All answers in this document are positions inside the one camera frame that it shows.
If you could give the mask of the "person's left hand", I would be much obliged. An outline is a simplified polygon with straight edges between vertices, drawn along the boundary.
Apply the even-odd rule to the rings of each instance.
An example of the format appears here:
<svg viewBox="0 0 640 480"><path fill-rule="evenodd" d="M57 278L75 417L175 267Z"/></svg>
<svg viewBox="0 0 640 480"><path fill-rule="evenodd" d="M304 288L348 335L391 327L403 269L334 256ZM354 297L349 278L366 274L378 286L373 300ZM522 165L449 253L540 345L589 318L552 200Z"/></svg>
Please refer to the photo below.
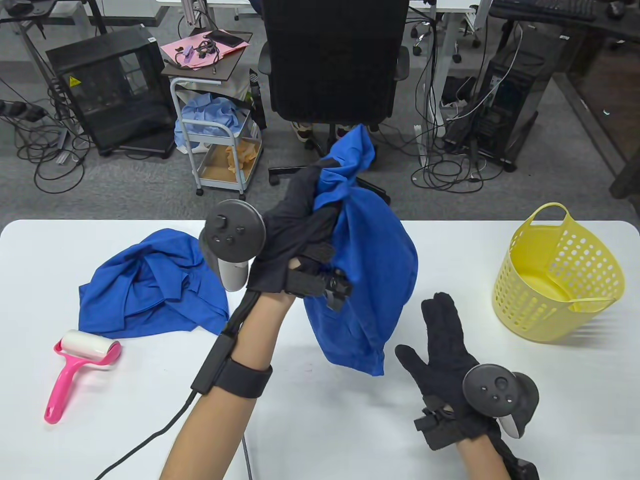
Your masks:
<svg viewBox="0 0 640 480"><path fill-rule="evenodd" d="M262 217L266 240L250 267L247 290L298 298L324 295L324 268L335 254L333 232L342 205L336 201L315 208L314 202L321 174L338 166L336 160L320 160L290 178L284 198Z"/></svg>

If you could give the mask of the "person's right hand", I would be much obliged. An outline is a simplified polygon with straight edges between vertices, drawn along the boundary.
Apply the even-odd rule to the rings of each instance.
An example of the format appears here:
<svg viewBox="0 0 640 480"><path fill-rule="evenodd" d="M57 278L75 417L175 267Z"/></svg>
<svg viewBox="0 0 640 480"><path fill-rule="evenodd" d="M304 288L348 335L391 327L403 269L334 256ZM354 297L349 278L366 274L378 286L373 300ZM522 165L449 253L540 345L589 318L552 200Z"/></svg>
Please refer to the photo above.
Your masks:
<svg viewBox="0 0 640 480"><path fill-rule="evenodd" d="M464 343L464 332L453 298L437 292L421 304L427 332L428 362L404 344L395 348L395 356L410 374L422 394L426 407L414 421L434 451L484 435L492 446L502 444L495 419L471 407L463 393L466 374L478 365Z"/></svg>

